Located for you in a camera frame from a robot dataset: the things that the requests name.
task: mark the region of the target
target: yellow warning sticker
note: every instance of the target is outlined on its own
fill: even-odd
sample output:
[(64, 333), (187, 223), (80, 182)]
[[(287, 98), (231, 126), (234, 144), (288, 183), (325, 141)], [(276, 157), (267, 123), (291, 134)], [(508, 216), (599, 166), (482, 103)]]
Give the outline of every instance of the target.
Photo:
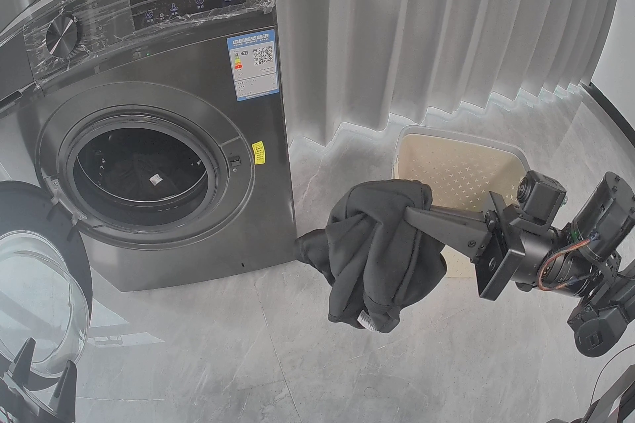
[(255, 142), (251, 145), (253, 148), (253, 159), (255, 164), (265, 164), (265, 145), (262, 141)]

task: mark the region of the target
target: front-loading washing machine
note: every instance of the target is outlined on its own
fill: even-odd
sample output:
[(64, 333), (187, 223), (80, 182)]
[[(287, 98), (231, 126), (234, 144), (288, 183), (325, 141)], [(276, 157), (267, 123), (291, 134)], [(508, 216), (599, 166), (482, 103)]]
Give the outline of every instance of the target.
[[(25, 315), (48, 329), (37, 388), (81, 350), (91, 268), (121, 291), (190, 284), (292, 260), (296, 232), (275, 0), (27, 12), (0, 38), (0, 359)], [(14, 287), (20, 267), (43, 282)], [(51, 277), (77, 336), (36, 315)]]

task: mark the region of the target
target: white curtain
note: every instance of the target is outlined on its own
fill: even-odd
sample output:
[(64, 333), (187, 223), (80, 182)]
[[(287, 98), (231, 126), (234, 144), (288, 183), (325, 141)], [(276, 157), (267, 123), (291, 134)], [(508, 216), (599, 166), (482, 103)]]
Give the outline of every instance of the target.
[(290, 139), (588, 83), (615, 0), (279, 0)]

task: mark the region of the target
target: floor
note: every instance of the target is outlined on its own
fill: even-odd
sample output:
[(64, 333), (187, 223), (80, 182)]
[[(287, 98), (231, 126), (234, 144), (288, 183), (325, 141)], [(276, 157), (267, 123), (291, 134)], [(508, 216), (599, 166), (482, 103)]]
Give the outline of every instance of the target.
[[(298, 232), (324, 226), (352, 185), (391, 177), (407, 121), (381, 133), (343, 126), (327, 148), (291, 145)], [(577, 87), (491, 101), (425, 125), (514, 144), (560, 180), (564, 225), (605, 171), (635, 184), (635, 150)], [(633, 257), (635, 235), (622, 248)], [(520, 292), (480, 300), (468, 279), (444, 279), (405, 309), (390, 334), (326, 319), (329, 286), (283, 266), (186, 287), (119, 293), (93, 273), (95, 310), (81, 358), (78, 422), (504, 422), (582, 417), (610, 355), (580, 355), (566, 319), (575, 300)], [(615, 351), (635, 342), (631, 327)], [(598, 393), (635, 349), (613, 362)]]

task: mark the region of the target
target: laundry basket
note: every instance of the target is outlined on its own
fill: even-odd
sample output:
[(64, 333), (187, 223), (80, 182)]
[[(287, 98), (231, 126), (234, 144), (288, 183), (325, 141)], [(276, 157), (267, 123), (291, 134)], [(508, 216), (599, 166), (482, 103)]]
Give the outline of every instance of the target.
[[(428, 184), (437, 206), (481, 211), (488, 191), (516, 203), (519, 181), (529, 170), (518, 148), (483, 137), (410, 126), (401, 131), (393, 177)], [(475, 278), (463, 254), (446, 246), (447, 276)]]

